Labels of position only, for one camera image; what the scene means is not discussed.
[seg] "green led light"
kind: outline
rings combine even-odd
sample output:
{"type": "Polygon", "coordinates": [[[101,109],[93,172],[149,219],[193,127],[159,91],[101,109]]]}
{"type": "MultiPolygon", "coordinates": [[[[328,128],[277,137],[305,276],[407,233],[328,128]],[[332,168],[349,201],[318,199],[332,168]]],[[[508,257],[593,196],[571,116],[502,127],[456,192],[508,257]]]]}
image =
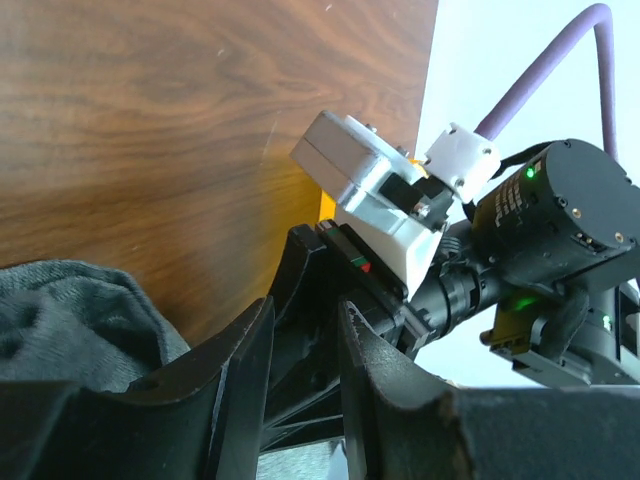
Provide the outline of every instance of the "green led light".
{"type": "Polygon", "coordinates": [[[604,324],[604,328],[609,331],[611,331],[611,329],[613,328],[611,324],[611,317],[609,315],[605,315],[604,317],[602,317],[602,323],[604,324]]]}
{"type": "Polygon", "coordinates": [[[536,303],[536,299],[534,297],[521,298],[516,302],[516,305],[513,309],[516,312],[520,312],[527,308],[529,305],[533,305],[534,303],[536,303]]]}

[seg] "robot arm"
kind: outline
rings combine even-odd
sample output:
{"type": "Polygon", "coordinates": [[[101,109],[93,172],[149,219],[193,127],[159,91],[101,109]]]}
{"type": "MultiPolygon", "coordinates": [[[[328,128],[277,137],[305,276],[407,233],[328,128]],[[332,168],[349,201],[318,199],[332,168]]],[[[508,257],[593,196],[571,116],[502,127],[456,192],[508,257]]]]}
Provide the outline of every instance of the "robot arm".
{"type": "Polygon", "coordinates": [[[495,145],[451,124],[421,170],[371,128],[322,112],[292,157],[404,285],[405,353],[498,304],[483,341],[518,372],[548,386],[640,380],[627,321],[638,302],[624,283],[638,271],[640,212],[629,209],[640,190],[600,149],[547,142],[500,162],[495,145]],[[472,205],[516,162],[467,208],[470,222],[449,227],[455,202],[472,205]]]}

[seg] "bolt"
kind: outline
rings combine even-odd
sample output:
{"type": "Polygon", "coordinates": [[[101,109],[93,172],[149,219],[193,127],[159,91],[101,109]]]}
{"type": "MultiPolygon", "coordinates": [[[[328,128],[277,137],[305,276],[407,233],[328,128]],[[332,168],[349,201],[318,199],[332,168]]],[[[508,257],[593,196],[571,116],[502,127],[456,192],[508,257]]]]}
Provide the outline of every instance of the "bolt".
{"type": "Polygon", "coordinates": [[[567,205],[569,205],[569,202],[567,202],[567,199],[562,197],[562,196],[557,196],[556,197],[556,204],[560,207],[560,208],[564,208],[567,205]]]}
{"type": "Polygon", "coordinates": [[[407,150],[406,148],[404,148],[402,145],[398,145],[396,147],[396,151],[402,155],[404,158],[409,158],[409,150],[407,150]]]}
{"type": "Polygon", "coordinates": [[[431,207],[426,203],[418,202],[413,207],[413,213],[415,213],[418,218],[427,218],[429,212],[431,211],[431,207]]]}

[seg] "black cable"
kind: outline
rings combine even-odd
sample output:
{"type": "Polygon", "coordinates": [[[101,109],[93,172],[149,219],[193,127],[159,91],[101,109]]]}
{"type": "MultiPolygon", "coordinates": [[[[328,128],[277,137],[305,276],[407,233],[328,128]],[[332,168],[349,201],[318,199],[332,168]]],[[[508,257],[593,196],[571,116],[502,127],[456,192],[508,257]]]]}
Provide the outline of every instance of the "black cable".
{"type": "Polygon", "coordinates": [[[540,338],[540,355],[558,362],[587,318],[589,295],[579,287],[568,287],[566,301],[547,321],[540,338]]]}
{"type": "MultiPolygon", "coordinates": [[[[504,175],[504,172],[507,171],[508,168],[515,167],[516,165],[523,165],[531,160],[536,155],[539,155],[545,148],[551,145],[554,142],[542,142],[536,143],[535,145],[530,146],[526,150],[518,152],[510,157],[505,158],[500,162],[500,168],[496,173],[493,174],[491,180],[495,180],[496,178],[500,178],[504,175]]],[[[465,203],[462,205],[462,210],[464,211],[467,220],[473,223],[473,218],[476,214],[476,204],[471,201],[469,203],[465,203]]]]}

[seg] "wire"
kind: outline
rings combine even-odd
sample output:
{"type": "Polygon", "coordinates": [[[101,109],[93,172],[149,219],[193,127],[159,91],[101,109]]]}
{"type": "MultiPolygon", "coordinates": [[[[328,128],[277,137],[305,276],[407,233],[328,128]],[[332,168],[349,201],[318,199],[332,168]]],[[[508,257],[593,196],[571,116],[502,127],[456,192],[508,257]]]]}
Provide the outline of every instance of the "wire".
{"type": "Polygon", "coordinates": [[[579,287],[567,287],[567,296],[559,308],[549,313],[542,329],[538,352],[554,362],[567,351],[571,340],[587,319],[589,294],[579,287]]]}
{"type": "Polygon", "coordinates": [[[596,37],[598,54],[604,151],[617,161],[613,18],[611,9],[602,3],[591,5],[583,10],[553,39],[540,56],[516,80],[493,110],[480,122],[475,132],[489,140],[494,140],[542,82],[592,28],[596,37]]]}
{"type": "MultiPolygon", "coordinates": [[[[551,145],[553,142],[542,142],[537,143],[536,145],[532,145],[531,147],[523,150],[522,152],[518,152],[515,155],[511,155],[510,157],[505,158],[500,162],[500,168],[496,173],[493,174],[491,180],[495,180],[496,178],[500,178],[507,168],[515,167],[516,165],[522,165],[527,163],[533,157],[542,152],[545,148],[551,145]]],[[[464,212],[467,220],[473,223],[473,218],[476,215],[476,204],[473,200],[469,203],[464,203],[462,205],[462,211],[464,212]]]]}

